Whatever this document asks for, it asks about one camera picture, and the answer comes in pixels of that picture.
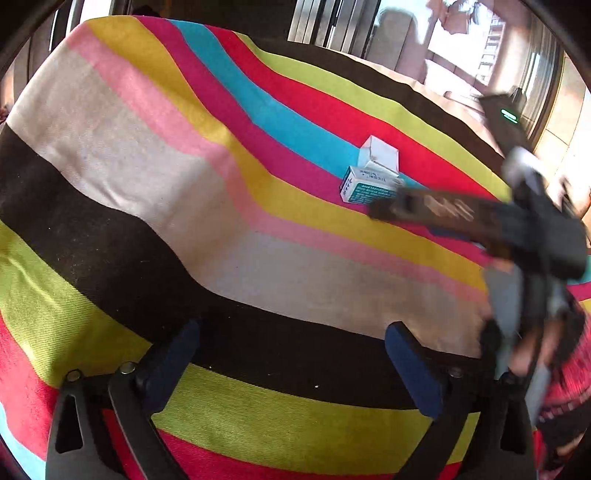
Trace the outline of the person right hand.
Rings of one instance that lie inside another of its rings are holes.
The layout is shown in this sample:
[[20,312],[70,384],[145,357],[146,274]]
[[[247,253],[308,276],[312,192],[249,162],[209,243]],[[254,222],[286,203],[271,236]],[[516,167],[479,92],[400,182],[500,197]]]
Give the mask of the person right hand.
[[[541,329],[536,328],[527,333],[513,350],[509,361],[509,370],[517,377],[525,378],[528,374],[541,331]],[[566,322],[557,319],[550,320],[542,332],[538,365],[546,366],[552,376],[557,378],[559,369],[572,350]]]

